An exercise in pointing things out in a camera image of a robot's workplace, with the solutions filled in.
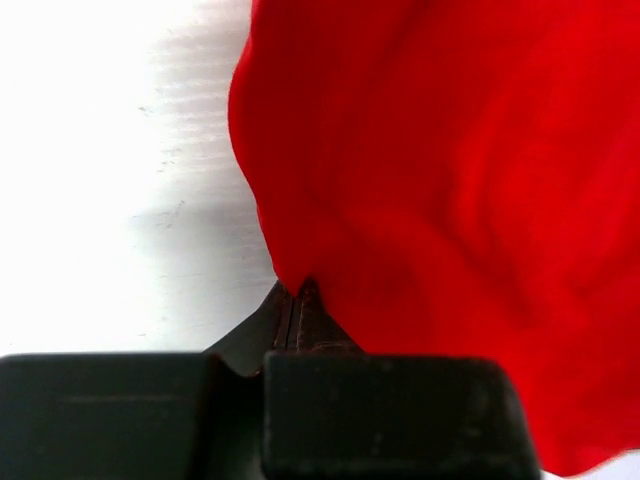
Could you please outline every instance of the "red cloth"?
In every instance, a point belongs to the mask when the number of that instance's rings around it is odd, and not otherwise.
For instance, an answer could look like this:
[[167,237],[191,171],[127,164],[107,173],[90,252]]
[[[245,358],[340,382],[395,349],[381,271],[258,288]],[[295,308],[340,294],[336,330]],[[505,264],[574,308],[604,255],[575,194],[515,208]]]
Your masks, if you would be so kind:
[[640,2],[261,0],[229,123],[366,350],[495,359],[551,472],[640,446]]

